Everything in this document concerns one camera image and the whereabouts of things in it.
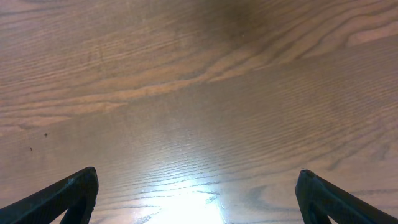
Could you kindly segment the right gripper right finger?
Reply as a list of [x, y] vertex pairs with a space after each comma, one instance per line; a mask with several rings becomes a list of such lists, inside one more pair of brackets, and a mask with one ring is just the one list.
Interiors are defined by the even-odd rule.
[[393, 223], [397, 218], [333, 185], [310, 170], [301, 170], [295, 194], [305, 224]]

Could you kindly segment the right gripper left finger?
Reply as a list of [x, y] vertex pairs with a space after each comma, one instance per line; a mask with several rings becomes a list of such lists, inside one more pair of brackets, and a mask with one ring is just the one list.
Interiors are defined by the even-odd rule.
[[1, 223], [88, 223], [99, 191], [94, 167], [86, 167], [1, 209]]

